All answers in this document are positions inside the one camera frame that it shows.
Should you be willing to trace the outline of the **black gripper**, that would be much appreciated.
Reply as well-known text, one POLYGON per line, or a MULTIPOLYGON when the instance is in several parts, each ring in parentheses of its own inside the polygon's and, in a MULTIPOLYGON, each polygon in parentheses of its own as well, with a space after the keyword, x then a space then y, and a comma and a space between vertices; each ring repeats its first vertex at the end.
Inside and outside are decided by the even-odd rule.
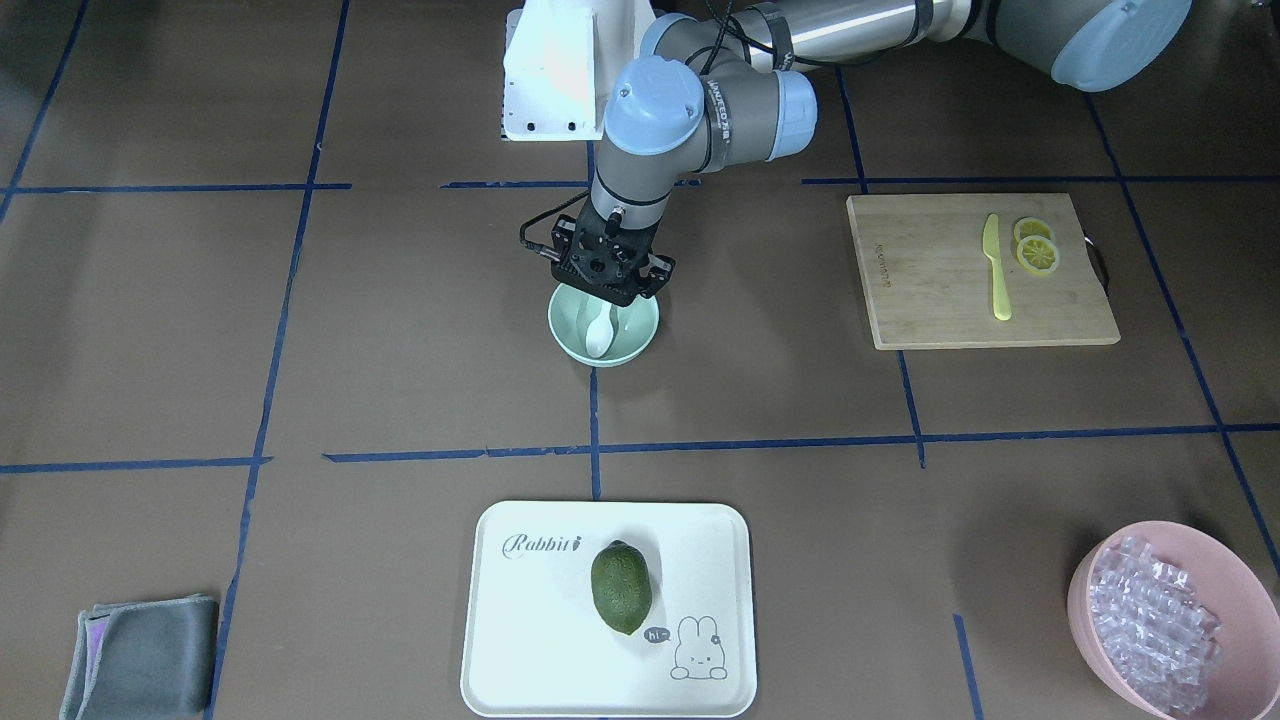
POLYGON ((556 256, 552 277, 618 307, 636 299, 654 299, 675 272, 675 260, 652 251, 657 227, 617 228, 593 208, 577 218, 562 214, 550 231, 556 256))

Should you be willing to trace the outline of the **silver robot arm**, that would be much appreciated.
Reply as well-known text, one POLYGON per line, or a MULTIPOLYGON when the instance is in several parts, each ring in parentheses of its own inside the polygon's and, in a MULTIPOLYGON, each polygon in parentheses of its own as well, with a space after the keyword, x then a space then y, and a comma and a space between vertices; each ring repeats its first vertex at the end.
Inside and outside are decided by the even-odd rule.
POLYGON ((1101 92, 1170 45, 1188 1, 765 1, 698 20, 658 17, 603 111, 582 209, 553 213, 553 278, 607 304, 653 299, 672 258, 653 242, 678 178, 801 152, 818 122, 808 72, 874 60, 925 40, 974 38, 1101 92))

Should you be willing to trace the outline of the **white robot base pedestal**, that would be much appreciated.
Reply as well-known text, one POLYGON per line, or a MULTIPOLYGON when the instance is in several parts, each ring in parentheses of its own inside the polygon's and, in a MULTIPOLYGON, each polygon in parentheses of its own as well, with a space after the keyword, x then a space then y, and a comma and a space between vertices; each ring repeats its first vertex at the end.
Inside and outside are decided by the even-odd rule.
POLYGON ((526 1, 506 17, 502 135, 598 141, 614 82, 658 17, 649 1, 526 1))

